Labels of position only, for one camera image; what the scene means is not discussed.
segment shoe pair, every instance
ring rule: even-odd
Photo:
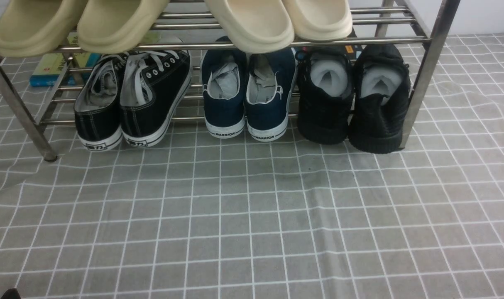
[[[255,140],[269,142],[283,136],[297,68],[294,49],[251,55],[248,63],[239,50],[207,51],[201,61],[201,81],[210,134],[232,138],[246,123]]]
[[[297,58],[300,134],[320,144],[348,137],[355,148],[375,154],[399,148],[410,79],[396,46],[368,45],[353,67],[336,48],[299,52]],[[354,90],[355,110],[348,123]]]
[[[11,0],[0,19],[0,54],[38,56],[77,26],[88,52],[113,54],[138,45],[169,0]]]
[[[352,31],[347,0],[205,0],[233,44],[247,53],[288,47],[294,33],[308,40],[346,38]]]
[[[192,74],[188,51],[102,57],[74,105],[82,144],[94,152],[111,150],[123,137],[134,147],[156,145]]]

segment gray grid mat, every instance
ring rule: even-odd
[[[422,49],[400,50],[416,72]],[[45,91],[26,89],[27,62],[7,72],[36,113]],[[296,129],[260,144],[177,124],[157,148],[101,154],[72,127],[47,136],[58,163],[40,162],[0,101],[0,293],[504,298],[504,34],[448,39],[391,155]]]

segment shoe rack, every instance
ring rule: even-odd
[[[171,2],[192,3],[203,2],[203,0],[171,0]],[[404,148],[412,131],[416,116],[420,110],[423,98],[431,82],[433,72],[436,68],[438,58],[442,52],[444,42],[448,36],[451,24],[459,7],[460,0],[442,0],[440,11],[438,12],[433,29],[429,30],[421,21],[421,17],[411,4],[411,0],[383,0],[381,7],[352,8],[354,25],[377,25],[376,34],[370,38],[346,38],[329,42],[309,42],[301,39],[295,40],[292,47],[313,47],[313,46],[343,46],[343,45],[368,45],[368,44],[422,44],[425,54],[413,84],[410,95],[410,106],[404,123],[404,136],[400,149]],[[391,17],[391,14],[401,14],[402,17]],[[152,30],[210,30],[220,29],[220,25],[215,21],[210,12],[203,13],[162,13],[160,20],[174,20],[174,23],[155,23]],[[413,36],[409,37],[386,37],[387,27],[392,24],[409,24],[413,29]],[[188,44],[154,44],[141,45],[134,50],[208,50],[208,49],[233,49],[233,44],[229,42],[209,42],[209,43],[188,43]],[[56,153],[47,139],[43,135],[45,127],[48,125],[74,125],[74,119],[52,119],[51,116],[58,104],[74,103],[75,96],[64,96],[69,91],[81,91],[83,80],[81,74],[91,72],[90,68],[81,68],[73,59],[74,53],[84,52],[78,46],[61,45],[51,53],[61,53],[66,59],[67,68],[60,74],[58,81],[53,87],[53,93],[45,102],[41,113],[37,118],[33,118],[14,89],[10,80],[0,66],[0,91],[8,106],[14,112],[25,131],[28,133],[38,151],[43,155],[45,161],[55,161]],[[195,66],[194,70],[199,70],[200,66]],[[66,79],[68,75],[75,79],[76,86],[68,86]],[[192,90],[200,90],[201,84],[191,85]],[[298,97],[299,93],[293,93],[293,97]],[[184,100],[201,100],[200,91],[197,94],[188,94]],[[290,117],[297,117],[297,113],[290,113]],[[174,121],[199,121],[203,117],[192,115],[190,117],[174,117]]]

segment slide sandal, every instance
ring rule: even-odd
[[[169,0],[89,0],[79,21],[79,45],[115,54],[136,47]]]
[[[0,19],[0,54],[29,57],[58,47],[81,18],[87,0],[11,0]]]
[[[241,51],[261,54],[294,41],[291,19],[281,0],[205,0],[213,16]]]
[[[348,0],[284,0],[298,36],[307,40],[346,38],[352,32]]]

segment black canvas sneaker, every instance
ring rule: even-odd
[[[129,144],[150,147],[163,139],[192,74],[188,51],[129,57],[121,92],[121,127]]]
[[[320,144],[343,142],[353,103],[350,61],[334,47],[299,51],[296,57],[300,134]]]
[[[400,51],[392,44],[366,46],[353,75],[356,100],[348,135],[351,144],[374,154],[398,150],[411,87]]]
[[[108,151],[121,142],[119,98],[127,59],[127,54],[102,57],[75,101],[77,133],[89,151]]]

